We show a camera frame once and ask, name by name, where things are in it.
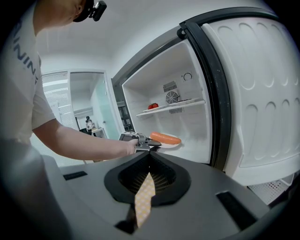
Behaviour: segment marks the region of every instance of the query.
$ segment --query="shelf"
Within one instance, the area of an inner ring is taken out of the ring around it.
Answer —
[[[138,117],[138,116],[143,116],[143,115],[148,115],[148,114],[153,114],[153,113],[159,113],[159,112],[163,112],[163,111],[169,111],[169,110],[172,110],[172,109],[183,108],[183,107],[192,107],[192,106],[202,105],[202,104],[205,104],[204,100],[194,102],[194,103],[188,103],[188,104],[180,105],[180,106],[165,107],[163,109],[158,109],[156,111],[154,110],[152,112],[142,112],[142,113],[137,114],[136,116]]]

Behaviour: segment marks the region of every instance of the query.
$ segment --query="door frame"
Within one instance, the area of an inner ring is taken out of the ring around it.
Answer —
[[[71,98],[71,73],[99,73],[99,74],[103,74],[104,75],[104,80],[105,80],[105,87],[106,87],[106,92],[107,92],[107,96],[109,99],[109,104],[111,106],[111,110],[112,110],[112,116],[113,119],[115,121],[116,127],[118,132],[121,134],[122,132],[125,131],[120,114],[119,114],[119,110],[118,110],[118,106],[117,106],[117,101],[116,98],[114,96],[114,92],[113,92],[113,85],[112,85],[112,81],[108,79],[106,71],[105,70],[101,70],[101,69],[91,69],[91,68],[76,68],[76,69],[68,69],[67,70],[67,75],[68,75],[68,94],[69,94],[69,98],[71,100],[72,103],[72,98]],[[71,104],[72,107],[72,117],[75,120],[75,116],[74,116],[74,110],[73,110],[73,106]]]

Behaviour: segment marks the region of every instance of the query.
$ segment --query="white plate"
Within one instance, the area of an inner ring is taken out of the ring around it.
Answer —
[[[156,108],[151,108],[151,109],[148,109],[148,110],[144,110],[143,113],[152,112],[152,111],[155,111],[155,110],[158,110],[158,109],[163,109],[165,107],[167,107],[167,106],[164,105],[164,106],[160,106],[160,107],[156,107]]]
[[[168,136],[171,136],[171,137],[176,137],[176,136],[174,136],[172,134],[168,134],[168,133],[162,133],[162,134],[165,134],[165,135],[168,135]],[[159,146],[159,147],[160,148],[176,148],[180,144],[181,143],[179,143],[179,144],[166,144],[166,143],[161,142],[161,146]]]
[[[201,100],[202,100],[201,98],[194,98],[194,99],[182,101],[182,102],[179,102],[179,103],[171,103],[171,104],[169,104],[169,106],[182,106],[182,105],[186,105],[186,104],[189,104],[189,103],[199,102]]]

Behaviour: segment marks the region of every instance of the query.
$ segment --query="wall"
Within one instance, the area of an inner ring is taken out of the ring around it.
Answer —
[[[71,92],[73,110],[81,110],[92,107],[90,104],[90,92]]]
[[[159,0],[144,12],[132,12],[132,18],[126,22],[126,27],[120,26],[115,31],[116,36],[110,38],[112,52],[110,76],[114,77],[151,41],[167,31],[179,29],[180,22],[220,8],[245,6],[269,9],[265,3],[258,0]]]
[[[94,69],[110,72],[110,60],[106,55],[57,53],[41,56],[42,73],[69,70]]]

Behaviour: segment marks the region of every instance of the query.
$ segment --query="hand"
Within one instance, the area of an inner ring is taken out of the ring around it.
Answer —
[[[128,142],[128,155],[135,153],[135,147],[137,146],[138,142],[139,141],[137,139],[133,139]]]

